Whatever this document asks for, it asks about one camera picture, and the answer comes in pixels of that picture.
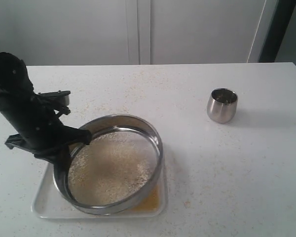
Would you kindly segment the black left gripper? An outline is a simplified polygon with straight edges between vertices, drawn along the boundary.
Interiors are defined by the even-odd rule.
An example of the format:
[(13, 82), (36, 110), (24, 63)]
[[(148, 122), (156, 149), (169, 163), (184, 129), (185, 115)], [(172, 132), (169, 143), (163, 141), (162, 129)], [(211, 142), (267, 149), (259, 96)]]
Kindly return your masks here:
[(48, 103), (33, 91), (0, 88), (0, 113), (18, 132), (5, 141), (9, 149), (19, 148), (54, 165), (57, 175), (66, 177), (72, 162), (69, 145), (89, 145), (89, 130), (65, 126), (59, 120), (68, 106)]

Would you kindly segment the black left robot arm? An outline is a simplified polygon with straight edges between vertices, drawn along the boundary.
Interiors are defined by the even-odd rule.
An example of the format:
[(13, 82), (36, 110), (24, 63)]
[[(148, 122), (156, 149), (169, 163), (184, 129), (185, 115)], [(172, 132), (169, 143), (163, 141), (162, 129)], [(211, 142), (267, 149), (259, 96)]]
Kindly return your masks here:
[(70, 91), (35, 93), (23, 60), (0, 52), (0, 113), (18, 132), (5, 145), (30, 152), (37, 159), (68, 171), (72, 159), (69, 146), (90, 144), (89, 130), (64, 125), (60, 116), (68, 115)]

